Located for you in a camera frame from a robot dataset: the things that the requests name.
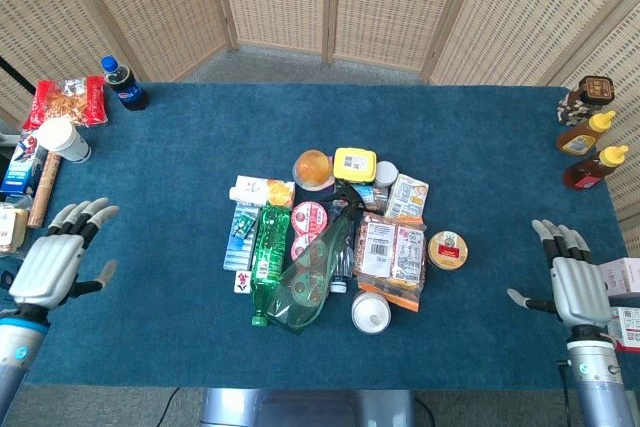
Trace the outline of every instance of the brown bottle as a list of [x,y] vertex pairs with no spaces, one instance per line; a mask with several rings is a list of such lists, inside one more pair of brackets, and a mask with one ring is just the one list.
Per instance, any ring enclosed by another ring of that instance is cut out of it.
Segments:
[[556,139],[559,151],[569,155],[584,155],[596,141],[611,128],[611,120],[616,113],[613,110],[591,116],[589,120],[572,127]]
[[625,160],[629,147],[607,147],[586,160],[581,160],[564,171],[564,185],[573,190],[593,187],[612,173]]

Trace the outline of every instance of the yellow container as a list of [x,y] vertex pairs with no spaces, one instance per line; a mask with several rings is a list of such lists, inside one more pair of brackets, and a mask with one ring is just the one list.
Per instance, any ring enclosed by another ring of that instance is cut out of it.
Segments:
[[372,182],[376,177],[376,153],[341,147],[333,158],[333,175],[348,182]]

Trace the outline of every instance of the toothpaste box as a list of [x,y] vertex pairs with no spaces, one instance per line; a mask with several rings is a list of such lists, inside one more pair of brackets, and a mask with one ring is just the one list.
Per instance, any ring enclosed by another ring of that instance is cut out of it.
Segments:
[[640,297],[640,259],[624,257],[600,265],[607,295],[612,298]]
[[618,344],[617,350],[640,353],[640,309],[634,307],[611,307],[609,335]]
[[0,192],[33,195],[46,159],[47,150],[38,146],[35,135],[23,132],[11,157]]

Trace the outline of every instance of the white paper cup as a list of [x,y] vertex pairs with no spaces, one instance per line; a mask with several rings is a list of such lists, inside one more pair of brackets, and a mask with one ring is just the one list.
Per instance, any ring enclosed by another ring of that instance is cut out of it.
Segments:
[[36,132],[38,143],[70,162],[84,162],[91,156],[91,147],[78,134],[69,119],[56,117],[46,120]]
[[375,292],[360,291],[351,304],[351,320],[361,332],[379,334],[391,322],[387,299]]

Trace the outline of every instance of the blue carpet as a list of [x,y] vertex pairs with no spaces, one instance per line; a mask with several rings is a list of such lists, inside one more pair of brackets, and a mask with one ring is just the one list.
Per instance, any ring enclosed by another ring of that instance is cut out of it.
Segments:
[[[65,163],[50,212],[106,195],[121,214],[83,265],[119,270],[100,294],[71,300],[31,382],[270,388],[551,389],[567,331],[520,309],[505,289],[550,296],[530,222],[579,230],[597,262],[625,255],[604,183],[572,192],[575,162],[554,149],[565,90],[528,87],[147,85],[151,105],[108,98],[110,123],[83,131],[86,164]],[[340,146],[374,150],[429,182],[427,234],[454,230],[470,256],[457,272],[429,268],[418,314],[392,306],[378,336],[352,325],[333,295],[294,336],[252,328],[222,261],[237,174],[289,179],[297,156]],[[621,354],[629,387],[640,357]]]

